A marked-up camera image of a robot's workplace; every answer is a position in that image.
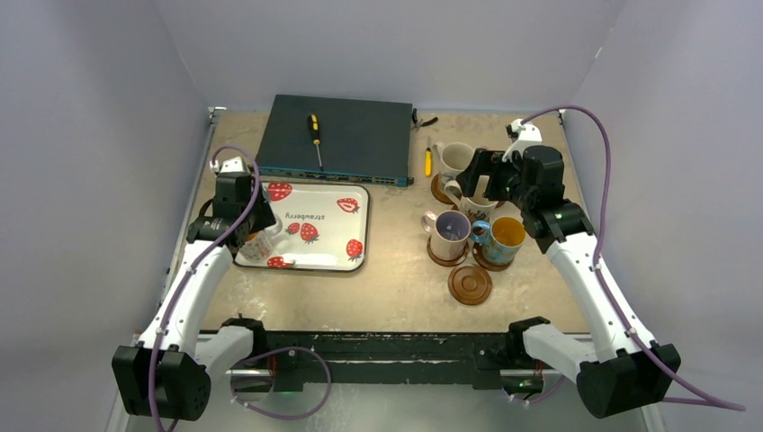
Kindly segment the orange interior mug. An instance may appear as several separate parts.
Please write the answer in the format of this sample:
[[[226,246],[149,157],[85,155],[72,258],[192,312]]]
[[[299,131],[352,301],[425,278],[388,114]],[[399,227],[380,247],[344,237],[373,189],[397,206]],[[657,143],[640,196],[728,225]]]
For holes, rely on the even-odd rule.
[[[283,222],[276,216],[275,224],[251,234],[238,254],[248,261],[263,261],[269,258],[283,241]]]

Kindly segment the blue butterfly mug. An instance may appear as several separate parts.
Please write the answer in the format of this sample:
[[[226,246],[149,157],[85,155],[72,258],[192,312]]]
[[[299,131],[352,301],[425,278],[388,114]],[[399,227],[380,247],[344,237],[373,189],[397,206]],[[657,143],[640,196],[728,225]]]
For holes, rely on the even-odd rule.
[[[525,237],[523,223],[511,217],[499,217],[494,221],[476,220],[471,225],[471,240],[480,244],[483,255],[497,265],[514,261]]]

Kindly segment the cream floral mug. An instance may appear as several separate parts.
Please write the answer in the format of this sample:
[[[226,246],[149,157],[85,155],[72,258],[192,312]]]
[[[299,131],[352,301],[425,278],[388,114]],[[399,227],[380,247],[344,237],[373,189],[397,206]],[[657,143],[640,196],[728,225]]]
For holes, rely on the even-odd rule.
[[[462,142],[437,142],[432,146],[432,150],[439,159],[439,180],[442,183],[454,180],[463,172],[475,153],[475,148]]]

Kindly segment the purple interior mug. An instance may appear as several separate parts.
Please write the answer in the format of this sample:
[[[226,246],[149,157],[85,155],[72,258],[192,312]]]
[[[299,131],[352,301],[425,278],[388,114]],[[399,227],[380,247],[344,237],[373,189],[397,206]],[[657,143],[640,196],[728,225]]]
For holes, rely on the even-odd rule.
[[[471,235],[471,222],[459,211],[435,214],[426,211],[421,217],[422,228],[432,239],[431,248],[440,258],[456,258]]]

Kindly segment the wooden coaster front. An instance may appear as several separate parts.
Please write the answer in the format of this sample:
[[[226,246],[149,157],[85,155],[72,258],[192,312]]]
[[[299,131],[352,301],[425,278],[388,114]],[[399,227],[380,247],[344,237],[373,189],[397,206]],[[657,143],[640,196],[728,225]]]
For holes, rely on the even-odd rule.
[[[489,273],[481,266],[463,265],[451,271],[447,286],[459,303],[476,306],[489,298],[493,284]]]

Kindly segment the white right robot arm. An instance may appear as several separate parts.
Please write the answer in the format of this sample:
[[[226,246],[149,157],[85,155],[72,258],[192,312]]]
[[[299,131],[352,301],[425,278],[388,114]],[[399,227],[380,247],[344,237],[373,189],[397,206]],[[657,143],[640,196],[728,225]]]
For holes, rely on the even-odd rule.
[[[591,344],[565,335],[543,317],[510,324],[507,359],[526,366],[538,360],[575,383],[588,412],[598,419],[662,401],[681,359],[635,317],[619,291],[584,210],[564,196],[564,163],[555,148],[534,145],[508,157],[478,149],[456,181],[474,195],[482,176],[484,197],[513,203],[525,232],[568,285],[588,324]]]

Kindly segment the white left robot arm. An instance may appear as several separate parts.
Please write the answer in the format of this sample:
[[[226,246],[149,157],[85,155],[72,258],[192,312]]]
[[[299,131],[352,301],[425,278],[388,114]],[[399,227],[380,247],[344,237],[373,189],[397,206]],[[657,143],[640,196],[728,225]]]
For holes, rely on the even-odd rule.
[[[129,346],[118,346],[112,371],[125,410],[172,430],[205,411],[212,385],[241,363],[262,365],[265,328],[257,319],[233,318],[210,339],[199,339],[203,316],[222,277],[248,237],[276,223],[258,176],[243,166],[216,175],[212,214],[201,214],[186,236],[184,263],[154,319]]]

